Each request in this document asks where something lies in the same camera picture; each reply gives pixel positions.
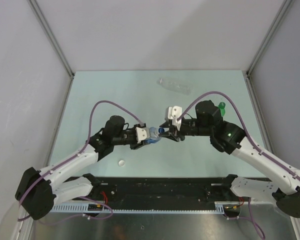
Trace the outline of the white bottle cap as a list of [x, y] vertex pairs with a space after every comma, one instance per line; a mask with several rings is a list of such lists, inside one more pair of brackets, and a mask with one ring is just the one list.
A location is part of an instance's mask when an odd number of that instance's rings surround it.
[[164, 132], [165, 132], [165, 129], [164, 129], [164, 128], [162, 128], [162, 127], [160, 127], [160, 128], [158, 129], [158, 132], [159, 132], [160, 134], [162, 134], [162, 133], [164, 133]]
[[125, 165], [125, 161], [124, 160], [120, 160], [119, 162], [118, 162], [118, 165], [120, 166], [120, 167], [123, 167], [124, 165]]

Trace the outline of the clear bottle with blue label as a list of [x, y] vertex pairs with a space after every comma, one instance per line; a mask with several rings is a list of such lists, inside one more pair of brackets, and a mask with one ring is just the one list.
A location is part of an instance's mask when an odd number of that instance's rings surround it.
[[155, 144], [157, 143], [158, 141], [161, 140], [161, 137], [160, 137], [160, 133], [158, 132], [158, 128], [156, 127], [150, 127], [149, 128], [149, 133], [150, 133], [150, 138], [147, 139], [146, 141], [149, 141], [150, 144]]

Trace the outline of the clear unlabelled plastic bottle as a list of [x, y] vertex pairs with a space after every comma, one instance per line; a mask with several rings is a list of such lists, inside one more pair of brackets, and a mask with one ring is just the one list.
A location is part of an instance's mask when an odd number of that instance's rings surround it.
[[182, 79], [161, 77], [156, 81], [156, 83], [160, 85], [162, 88], [175, 93], [179, 93], [183, 95], [190, 95], [192, 93], [191, 84]]

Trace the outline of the green plastic bottle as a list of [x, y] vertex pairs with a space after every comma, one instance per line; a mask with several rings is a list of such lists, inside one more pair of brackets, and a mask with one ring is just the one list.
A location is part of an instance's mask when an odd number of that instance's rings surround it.
[[218, 104], [218, 108], [219, 108], [219, 110], [220, 110], [221, 116], [224, 117], [225, 114], [226, 114], [226, 107], [225, 107], [225, 108], [221, 108], [221, 107], [219, 107], [219, 104]]

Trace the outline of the green bottle cap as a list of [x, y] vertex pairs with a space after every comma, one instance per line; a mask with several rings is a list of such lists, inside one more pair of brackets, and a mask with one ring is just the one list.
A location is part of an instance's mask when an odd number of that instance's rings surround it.
[[219, 103], [219, 107], [220, 108], [225, 108], [226, 107], [226, 103], [225, 102], [220, 102]]

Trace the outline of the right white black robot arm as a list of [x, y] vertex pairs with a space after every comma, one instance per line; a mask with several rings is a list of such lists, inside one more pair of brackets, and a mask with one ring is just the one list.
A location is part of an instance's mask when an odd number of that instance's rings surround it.
[[166, 131], [160, 136], [175, 142], [184, 141], [186, 136], [209, 137], [216, 150], [248, 163], [269, 179], [252, 180], [230, 174], [220, 188], [225, 200], [238, 196], [269, 202], [285, 214], [300, 218], [300, 169], [260, 146], [238, 125], [225, 121], [212, 101], [197, 103], [195, 113], [196, 118], [185, 119], [181, 107], [169, 106], [161, 125]]

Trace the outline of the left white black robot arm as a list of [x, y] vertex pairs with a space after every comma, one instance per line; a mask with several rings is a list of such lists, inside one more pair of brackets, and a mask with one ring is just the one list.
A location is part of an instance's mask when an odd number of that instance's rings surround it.
[[46, 216], [55, 205], [68, 200], [100, 196], [99, 181], [87, 173], [76, 180], [69, 180], [75, 173], [93, 165], [113, 152], [115, 146], [129, 145], [137, 150], [148, 144], [150, 130], [145, 124], [124, 128], [125, 119], [114, 115], [96, 134], [89, 135], [83, 147], [70, 157], [40, 170], [33, 167], [23, 173], [15, 199], [33, 220]]

